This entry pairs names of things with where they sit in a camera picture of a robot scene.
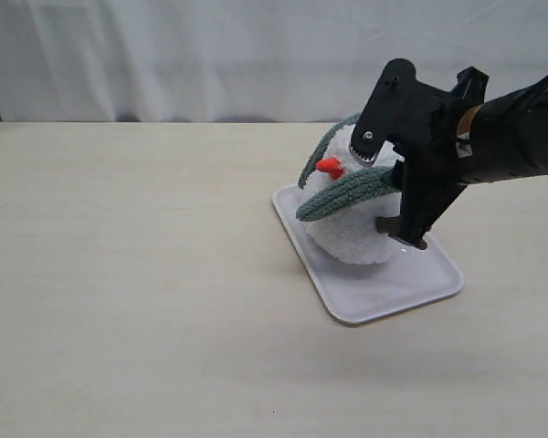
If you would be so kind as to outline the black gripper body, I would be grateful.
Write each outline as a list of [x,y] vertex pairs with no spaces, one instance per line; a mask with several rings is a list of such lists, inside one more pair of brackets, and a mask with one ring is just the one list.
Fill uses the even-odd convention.
[[405,158],[421,159],[430,180],[426,204],[430,227],[467,186],[458,177],[458,124],[468,110],[484,102],[488,82],[489,76],[474,67],[461,70],[450,90],[417,79],[397,124],[396,149]]

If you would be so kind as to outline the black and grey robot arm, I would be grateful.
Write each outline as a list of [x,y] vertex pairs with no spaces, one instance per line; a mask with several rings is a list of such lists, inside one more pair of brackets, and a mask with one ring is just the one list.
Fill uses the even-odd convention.
[[391,176],[401,193],[389,233],[396,241],[425,248],[425,234],[472,184],[548,176],[548,75],[491,100],[488,81],[468,67],[445,90],[420,81],[408,59],[385,65],[350,151],[363,165],[374,163],[386,143],[402,156]]

